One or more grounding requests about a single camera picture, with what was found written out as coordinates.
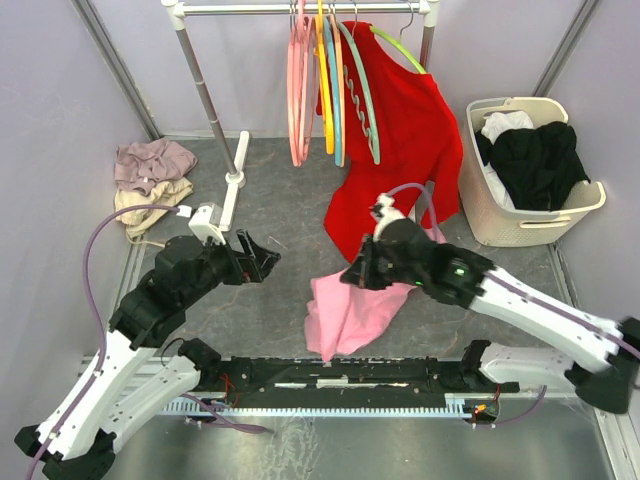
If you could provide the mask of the pink t shirt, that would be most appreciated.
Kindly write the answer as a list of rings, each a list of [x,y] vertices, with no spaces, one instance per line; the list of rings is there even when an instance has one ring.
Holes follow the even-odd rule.
[[[306,347],[325,362],[350,355],[380,337],[408,299],[412,286],[372,291],[340,281],[339,272],[310,281],[304,320]]]

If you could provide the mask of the teal wavy hanger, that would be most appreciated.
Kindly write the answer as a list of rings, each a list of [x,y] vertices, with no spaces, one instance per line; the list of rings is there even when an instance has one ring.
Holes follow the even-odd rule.
[[[348,49],[351,53],[355,66],[355,75],[357,76],[357,81],[361,88],[361,94],[358,94],[356,92],[355,80],[349,73],[349,69],[347,66],[344,67],[344,78],[346,81],[346,86],[348,88],[348,92],[355,108],[357,120],[360,123],[362,133],[364,135],[364,138],[366,139],[367,147],[371,154],[373,163],[375,165],[379,165],[381,161],[379,133],[373,98],[371,95],[371,90],[364,64],[362,62],[362,58],[356,45],[353,33],[349,31],[343,23],[338,23],[338,29],[346,40]]]

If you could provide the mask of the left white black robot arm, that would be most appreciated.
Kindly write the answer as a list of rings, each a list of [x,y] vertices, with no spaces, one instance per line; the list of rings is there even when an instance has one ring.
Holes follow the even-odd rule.
[[[123,393],[130,379],[186,321],[186,312],[220,285],[261,283],[281,256],[237,233],[171,238],[155,266],[127,293],[102,331],[101,346],[72,390],[40,425],[22,428],[15,444],[48,479],[101,479],[117,452],[162,407],[221,378],[221,356],[204,341],[185,341],[161,371]]]

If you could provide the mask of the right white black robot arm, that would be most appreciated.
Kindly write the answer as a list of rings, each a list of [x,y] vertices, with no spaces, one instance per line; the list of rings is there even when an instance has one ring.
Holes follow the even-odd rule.
[[[489,344],[462,362],[460,382],[481,391],[494,383],[572,387],[592,407],[629,410],[639,373],[639,321],[589,314],[539,292],[490,259],[438,243],[409,219],[364,237],[341,282],[366,290],[401,283],[433,300],[501,320],[546,343],[512,350]]]

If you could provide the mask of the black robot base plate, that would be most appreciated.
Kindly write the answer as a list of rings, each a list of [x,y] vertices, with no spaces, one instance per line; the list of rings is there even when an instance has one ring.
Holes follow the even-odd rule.
[[[441,407],[447,394],[517,393],[461,361],[423,358],[232,357],[200,380],[197,393],[232,407]]]

